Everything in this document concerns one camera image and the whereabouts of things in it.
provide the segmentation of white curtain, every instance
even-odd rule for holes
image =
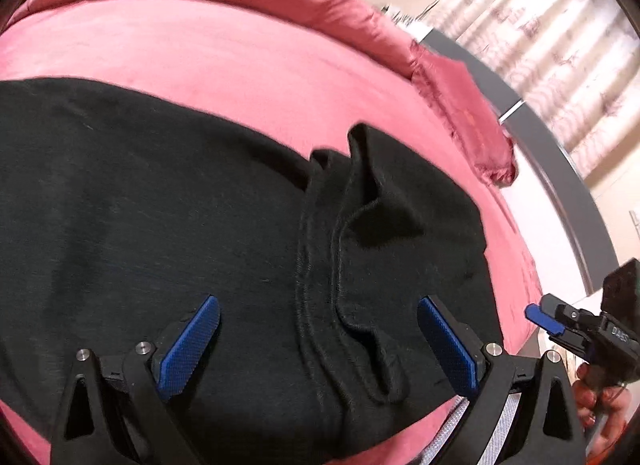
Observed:
[[[424,20],[502,76],[583,177],[640,135],[640,41],[615,0],[441,0]]]

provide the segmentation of curtain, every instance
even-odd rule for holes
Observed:
[[[441,0],[425,21],[498,73],[583,177],[640,129],[640,41],[615,0]]]

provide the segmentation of blue textured pad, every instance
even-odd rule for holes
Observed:
[[[163,400],[183,391],[219,323],[218,299],[209,296],[160,364],[158,393]]]
[[[564,325],[549,317],[537,304],[529,304],[524,308],[524,316],[550,335],[559,336],[564,333]]]
[[[456,394],[475,397],[479,390],[476,363],[428,297],[418,302],[418,326]]]

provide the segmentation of folded black clothing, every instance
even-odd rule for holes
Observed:
[[[481,217],[395,139],[349,142],[306,160],[100,82],[0,82],[0,398],[48,437],[79,348],[125,353],[210,293],[169,407],[211,463],[322,463],[430,413],[452,389],[421,297],[502,342]]]

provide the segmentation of human hand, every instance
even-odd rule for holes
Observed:
[[[576,371],[579,380],[574,382],[575,403],[578,406],[578,417],[582,426],[587,429],[595,423],[593,408],[596,405],[596,393],[584,383],[584,378],[589,371],[588,364],[582,364]],[[597,456],[611,447],[625,428],[626,410],[631,403],[631,393],[621,386],[606,387],[602,390],[600,399],[607,410],[609,419],[607,420],[602,433],[596,437],[589,457]]]

